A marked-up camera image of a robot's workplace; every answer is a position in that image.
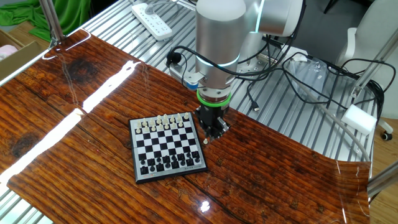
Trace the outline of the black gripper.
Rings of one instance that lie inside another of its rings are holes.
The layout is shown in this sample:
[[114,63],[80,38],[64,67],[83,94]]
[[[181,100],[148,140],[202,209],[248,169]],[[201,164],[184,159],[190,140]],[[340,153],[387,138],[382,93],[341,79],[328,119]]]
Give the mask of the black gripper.
[[195,114],[199,120],[198,134],[201,139],[208,139],[207,131],[210,131],[210,141],[219,139],[229,129],[230,125],[223,120],[223,116],[228,112],[229,105],[211,107],[200,105]]

